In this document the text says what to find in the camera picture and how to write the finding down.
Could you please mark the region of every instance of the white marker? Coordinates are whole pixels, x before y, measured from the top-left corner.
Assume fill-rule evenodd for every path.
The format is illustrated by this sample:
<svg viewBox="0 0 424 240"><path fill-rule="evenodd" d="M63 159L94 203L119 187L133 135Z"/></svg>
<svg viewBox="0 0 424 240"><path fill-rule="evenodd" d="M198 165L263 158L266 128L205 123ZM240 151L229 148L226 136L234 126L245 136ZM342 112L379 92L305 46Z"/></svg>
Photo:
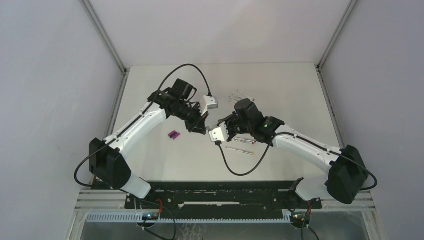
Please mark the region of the white marker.
<svg viewBox="0 0 424 240"><path fill-rule="evenodd" d="M237 148L233 148L233 147L229 147L229 146L226 146L225 148L226 148L226 149L231 149L231 150L233 150L233 151L236 151L236 152L239 152L239 153L242 153L242 154L255 155L255 153L254 153L254 152L244 151L244 150L237 149Z"/></svg>

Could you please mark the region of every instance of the white table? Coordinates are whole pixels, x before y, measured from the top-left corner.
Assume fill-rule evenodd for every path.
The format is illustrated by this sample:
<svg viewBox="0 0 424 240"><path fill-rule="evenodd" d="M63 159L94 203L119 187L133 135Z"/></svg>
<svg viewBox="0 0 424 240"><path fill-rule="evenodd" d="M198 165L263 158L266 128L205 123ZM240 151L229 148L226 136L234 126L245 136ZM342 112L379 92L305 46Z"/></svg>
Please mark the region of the white table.
<svg viewBox="0 0 424 240"><path fill-rule="evenodd" d="M133 66L120 104L115 131L129 121L157 90L176 65ZM198 66L208 80L219 108L211 110L207 126L230 115L229 96L241 90L255 98L264 116L283 120L297 131L322 143L338 146L326 100L312 63L208 64ZM184 67L169 78L162 89L180 78L198 89L193 101L207 93L201 75ZM172 140L168 134L181 135ZM266 144L223 143L228 164L237 173L250 170L262 156ZM256 153L255 156L225 149L225 146ZM182 120L171 116L152 130L127 159L133 173L147 181L287 181L323 173L311 163L283 149L271 148L262 164L250 175L232 175L221 152L208 135L188 133Z"/></svg>

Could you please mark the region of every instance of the metal frame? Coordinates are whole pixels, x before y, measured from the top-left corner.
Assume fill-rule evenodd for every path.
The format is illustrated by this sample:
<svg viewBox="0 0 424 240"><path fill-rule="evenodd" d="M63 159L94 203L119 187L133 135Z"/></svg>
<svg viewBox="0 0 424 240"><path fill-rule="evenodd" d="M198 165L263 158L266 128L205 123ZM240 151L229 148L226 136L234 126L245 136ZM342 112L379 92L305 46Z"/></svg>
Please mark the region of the metal frame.
<svg viewBox="0 0 424 240"><path fill-rule="evenodd" d="M99 36L104 42L106 48L113 57L116 65L119 67L120 71L123 73L121 84L119 86L115 103L113 105L113 110L109 118L105 135L108 136L114 128L116 117L118 115L119 107L121 100L124 94L125 86L127 83L129 71L127 71L122 63L116 49L114 48L112 41L107 35L99 17L97 16L95 10L93 9L92 4L89 0L79 0L81 5L87 12L90 20L93 23L94 28L97 30ZM326 82L322 76L322 68L326 63L333 47L335 46L337 40L339 39L341 33L346 27L347 22L349 21L352 12L357 6L359 0L351 0L340 23L337 26L328 46L326 47L324 54L322 55L319 63L316 66L319 82L322 87L322 92L327 103L328 110L330 112L331 120L334 125L335 133L339 141L340 147L345 147L343 141L343 134L340 129L340 125L337 121L336 113L332 105L331 96L328 93ZM81 239L84 224L86 222L108 222L108 223L127 223L127 222L140 222L141 214L139 215L136 211L132 209L125 209L125 201L127 195L119 190L81 190L74 213L72 215L71 223L69 225L66 239L69 240L79 240ZM370 240L385 240L386 236L382 228L376 207L373 202L373 198L369 191L360 192L355 201L351 205L345 205L340 203L332 198L323 198L321 199L322 209L315 209L315 212L362 212L362 216L365 222L366 231ZM157 209L144 209L145 213L155 213ZM236 221L221 221L218 219L213 220L203 220L205 223L288 223L290 219L290 212L282 211L281 219L260 219L260 220L236 220ZM178 223L188 223L194 222L188 221L186 219L177 219ZM161 222L169 222L170 219L162 219Z"/></svg>

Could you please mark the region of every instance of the robotic arm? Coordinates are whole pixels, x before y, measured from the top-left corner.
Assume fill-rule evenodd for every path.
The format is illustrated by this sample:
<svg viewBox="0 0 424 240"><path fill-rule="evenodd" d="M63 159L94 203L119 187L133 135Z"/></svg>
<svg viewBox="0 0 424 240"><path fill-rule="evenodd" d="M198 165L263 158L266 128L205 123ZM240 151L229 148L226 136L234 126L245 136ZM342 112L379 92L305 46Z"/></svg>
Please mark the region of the robotic arm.
<svg viewBox="0 0 424 240"><path fill-rule="evenodd" d="M189 132L207 133L208 110L216 109L218 101L212 96L203 96L199 103L192 105L187 99L193 90L196 92L192 85L177 79L172 88L152 93L144 108L120 130L103 141L93 139L89 145L90 172L113 189L145 198L150 184L133 174L125 159L148 132L170 116L185 121Z"/></svg>
<svg viewBox="0 0 424 240"><path fill-rule="evenodd" d="M268 144L268 147L286 149L314 164L325 174L300 178L291 191L305 201L331 196L344 204L353 202L370 174L356 148L348 145L346 149L340 149L307 137L282 120L272 116L264 117L249 99L237 102L234 108L235 112L220 120L218 127L209 132L215 144L219 146L221 142L230 142L237 134L250 134L256 141ZM228 165L227 168L237 176L245 176L255 169L238 174Z"/></svg>

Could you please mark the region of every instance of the gray floor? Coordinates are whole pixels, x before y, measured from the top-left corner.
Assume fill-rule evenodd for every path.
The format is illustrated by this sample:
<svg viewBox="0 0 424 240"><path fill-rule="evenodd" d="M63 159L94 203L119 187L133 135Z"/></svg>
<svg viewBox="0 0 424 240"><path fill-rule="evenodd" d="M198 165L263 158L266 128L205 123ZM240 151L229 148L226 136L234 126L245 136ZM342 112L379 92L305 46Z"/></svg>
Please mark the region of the gray floor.
<svg viewBox="0 0 424 240"><path fill-rule="evenodd" d="M314 213L310 226L321 240L368 240L360 212ZM172 224L158 224L150 228L155 233L171 238ZM305 229L305 240L315 236ZM135 223L86 223L83 240L157 240ZM176 240L300 240L301 231L290 224L278 223L214 223L177 224Z"/></svg>

